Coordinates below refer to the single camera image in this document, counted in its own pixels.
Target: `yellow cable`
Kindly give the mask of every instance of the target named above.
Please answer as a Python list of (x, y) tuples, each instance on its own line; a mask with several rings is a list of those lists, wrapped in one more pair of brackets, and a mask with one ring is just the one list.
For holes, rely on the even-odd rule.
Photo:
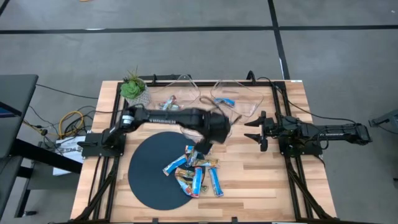
[(80, 115), (80, 124), (78, 125), (77, 129), (79, 129), (83, 125), (84, 117), (80, 111), (71, 111), (71, 112), (67, 113), (63, 118), (61, 118), (60, 123), (58, 124), (58, 131), (59, 131), (60, 139), (63, 139), (64, 136), (74, 133), (76, 131), (76, 130), (72, 130), (72, 131), (68, 131), (67, 133), (62, 133), (62, 123), (69, 115), (73, 115), (73, 114)]
[[(32, 128), (33, 130), (37, 131), (39, 134), (42, 134), (42, 130), (41, 130), (40, 128), (36, 128), (35, 126), (29, 124), (29, 123), (28, 123), (27, 121), (25, 121), (25, 120), (23, 121), (23, 123), (26, 124), (28, 127)], [(50, 134), (50, 135), (54, 135), (54, 136), (58, 136), (58, 137), (59, 137), (58, 134), (54, 134), (54, 133), (47, 133), (47, 134)]]

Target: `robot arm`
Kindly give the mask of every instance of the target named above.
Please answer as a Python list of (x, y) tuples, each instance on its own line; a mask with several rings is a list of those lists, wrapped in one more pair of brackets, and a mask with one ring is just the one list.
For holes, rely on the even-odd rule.
[(135, 131), (143, 123), (178, 124), (197, 131), (203, 139), (195, 149), (202, 154), (208, 154), (213, 142), (224, 143), (231, 130), (228, 117), (199, 108), (162, 111), (132, 106), (123, 112), (120, 122), (103, 131), (102, 145), (107, 148), (118, 145), (121, 135)]
[(261, 145), (261, 151), (267, 151), (267, 137), (279, 139), (280, 150), (292, 157), (299, 154), (322, 154), (321, 141), (348, 141), (353, 144), (365, 145), (372, 141), (368, 129), (362, 124), (314, 125), (304, 123), (291, 116), (276, 115), (279, 121), (275, 124), (272, 118), (261, 116), (246, 126), (261, 126), (261, 134), (244, 134)]

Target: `transparent container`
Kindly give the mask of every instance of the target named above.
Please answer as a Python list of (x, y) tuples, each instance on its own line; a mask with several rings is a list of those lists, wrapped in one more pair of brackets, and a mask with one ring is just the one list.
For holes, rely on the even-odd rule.
[(235, 80), (218, 80), (211, 89), (210, 94), (214, 99), (227, 98), (233, 100), (234, 106), (230, 106), (233, 114), (230, 119), (235, 119), (242, 115), (239, 123), (245, 123), (256, 112), (264, 99), (263, 94), (252, 91)]
[(151, 87), (150, 95), (152, 109), (182, 110), (199, 98), (200, 90), (188, 75), (181, 75), (165, 87)]

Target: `potted plant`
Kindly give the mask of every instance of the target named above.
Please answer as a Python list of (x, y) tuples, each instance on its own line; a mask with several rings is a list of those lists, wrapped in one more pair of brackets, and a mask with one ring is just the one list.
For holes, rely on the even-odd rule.
[(129, 76), (123, 78), (120, 95), (129, 103), (129, 106), (142, 104), (144, 106), (150, 103), (150, 94), (145, 82), (138, 78), (136, 72), (129, 72)]

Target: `butcher block tabletop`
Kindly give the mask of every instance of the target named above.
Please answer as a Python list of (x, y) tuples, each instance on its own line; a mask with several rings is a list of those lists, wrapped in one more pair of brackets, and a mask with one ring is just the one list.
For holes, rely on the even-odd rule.
[[(303, 83), (285, 81), (285, 84), (289, 100), (309, 111)], [(103, 82), (96, 107), (97, 111), (113, 110), (117, 85), (118, 81)], [(156, 88), (161, 87), (149, 87), (150, 91), (156, 91)], [(211, 96), (211, 88), (199, 87), (201, 96)], [(267, 116), (273, 116), (275, 119), (275, 106), (271, 88), (269, 86), (248, 88), (262, 93), (264, 99), (254, 114), (245, 122), (257, 119), (262, 110), (267, 112)], [(247, 94), (246, 98), (251, 97), (250, 93), (245, 94)], [(160, 96), (152, 95), (154, 101), (160, 100), (156, 99), (157, 97)], [(258, 96), (253, 95), (253, 99), (258, 100)], [(284, 113), (285, 108), (280, 95), (279, 102), (282, 113)], [(293, 106), (290, 109), (292, 116), (305, 122), (312, 122), (309, 114)], [(111, 114), (96, 113), (92, 131), (100, 133), (103, 129), (109, 128), (111, 116)], [(159, 222), (230, 222), (232, 217), (237, 217), (239, 222), (287, 222), (295, 220), (285, 161), (279, 152), (277, 140), (268, 138), (268, 150), (261, 152), (255, 141), (243, 135), (244, 133), (258, 134), (261, 127), (248, 127), (244, 126), (243, 123), (235, 124), (232, 127), (231, 136), (225, 143), (214, 145), (211, 154), (206, 156), (206, 158), (220, 160), (218, 177), (224, 192), (223, 197), (215, 197), (213, 189), (210, 188), (206, 193), (201, 193), (199, 198), (193, 198), (185, 205), (173, 210), (154, 210), (142, 204), (130, 189), (127, 178), (129, 163), (140, 143), (163, 131), (180, 133), (180, 127), (178, 125), (147, 123), (143, 124), (137, 131), (127, 135), (124, 155), (119, 162), (111, 222), (151, 222), (153, 218), (158, 218)], [(87, 206), (97, 159), (97, 157), (90, 157), (84, 160), (71, 218), (79, 216)], [(109, 160), (108, 171), (111, 169), (112, 161), (112, 159)], [(324, 210), (335, 217), (336, 212), (322, 162), (314, 156), (302, 156), (302, 161), (309, 191)], [(102, 162), (103, 159), (98, 166), (93, 196), (98, 188)], [(203, 185), (211, 186), (208, 174)], [(297, 193), (301, 216), (305, 217), (303, 197), (298, 188)], [(99, 218), (105, 216), (107, 198), (108, 190), (103, 195)]]

